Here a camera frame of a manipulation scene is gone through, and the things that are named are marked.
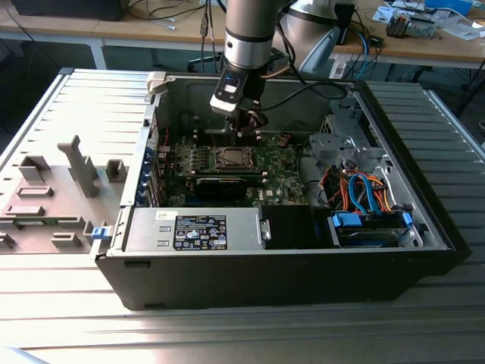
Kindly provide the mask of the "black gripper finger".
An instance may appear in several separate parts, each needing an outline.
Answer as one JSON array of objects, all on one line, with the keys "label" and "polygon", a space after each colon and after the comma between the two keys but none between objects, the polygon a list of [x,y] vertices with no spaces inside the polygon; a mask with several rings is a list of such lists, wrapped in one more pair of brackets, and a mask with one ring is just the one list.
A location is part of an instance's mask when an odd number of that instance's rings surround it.
[{"label": "black gripper finger", "polygon": [[252,133],[268,124],[268,118],[260,111],[247,111],[242,117],[242,135]]},{"label": "black gripper finger", "polygon": [[234,121],[235,133],[238,137],[242,137],[250,132],[251,114],[246,110],[239,110]]}]

